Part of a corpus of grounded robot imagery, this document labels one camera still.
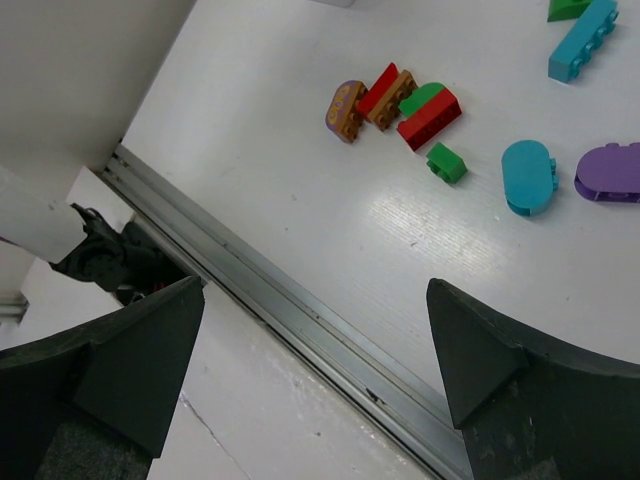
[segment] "green arch block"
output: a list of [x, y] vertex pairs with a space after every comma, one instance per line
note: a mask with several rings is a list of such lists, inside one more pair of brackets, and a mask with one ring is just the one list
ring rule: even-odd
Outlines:
[[441, 83], [427, 83], [414, 90], [411, 96], [401, 101], [398, 108], [405, 117], [409, 118], [444, 88]]
[[547, 22], [578, 18], [591, 4], [591, 0], [551, 0]]

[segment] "rounded toy block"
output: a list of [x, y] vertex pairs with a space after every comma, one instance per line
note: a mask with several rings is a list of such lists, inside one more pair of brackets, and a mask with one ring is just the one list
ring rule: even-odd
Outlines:
[[574, 185], [587, 200], [640, 203], [640, 143], [609, 143], [587, 152], [578, 162]]
[[366, 93], [367, 87], [364, 83], [350, 80], [338, 87], [331, 100], [325, 124], [343, 142], [353, 143], [358, 136], [364, 119], [356, 107]]
[[441, 83], [427, 83], [421, 86], [414, 90], [409, 98], [400, 102], [400, 112], [409, 118], [444, 89], [445, 86]]
[[558, 189], [556, 161], [534, 140], [511, 145], [502, 155], [504, 193], [509, 208], [525, 217], [544, 212]]
[[415, 152], [462, 114], [458, 99], [447, 88], [398, 124], [398, 133]]

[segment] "brown toy block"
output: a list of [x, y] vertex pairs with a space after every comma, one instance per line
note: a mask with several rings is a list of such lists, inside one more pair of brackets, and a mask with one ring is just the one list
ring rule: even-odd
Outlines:
[[333, 96], [325, 123], [343, 142], [353, 143], [358, 137], [364, 117], [357, 112], [356, 107], [366, 93], [364, 83], [350, 80], [340, 85]]
[[393, 120], [400, 115], [400, 109], [398, 108], [400, 102], [411, 95], [411, 92], [416, 88], [418, 88], [418, 85], [411, 72], [403, 70], [376, 106], [371, 109], [367, 118], [381, 132], [385, 131]]

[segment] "black plastic part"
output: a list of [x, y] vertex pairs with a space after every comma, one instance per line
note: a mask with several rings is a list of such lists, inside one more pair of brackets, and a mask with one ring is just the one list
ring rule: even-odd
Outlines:
[[179, 269], [135, 224], [116, 232], [99, 212], [72, 205], [85, 223], [87, 238], [53, 270], [107, 292], [126, 286], [142, 296], [184, 278]]
[[640, 478], [639, 365], [546, 335], [443, 280], [429, 283], [427, 305], [476, 480]]
[[[190, 277], [0, 352], [0, 479], [145, 478], [127, 472], [147, 472], [162, 452], [203, 309], [201, 281]], [[75, 468], [77, 477], [62, 475], [59, 461], [73, 445], [95, 463]], [[121, 475], [97, 470], [109, 458]]]

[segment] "metal rail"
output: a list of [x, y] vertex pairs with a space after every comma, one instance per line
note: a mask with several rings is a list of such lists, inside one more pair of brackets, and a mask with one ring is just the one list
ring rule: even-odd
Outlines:
[[471, 479], [445, 399], [120, 145], [103, 180], [431, 473]]
[[0, 324], [19, 324], [28, 308], [29, 302], [22, 294], [0, 295]]

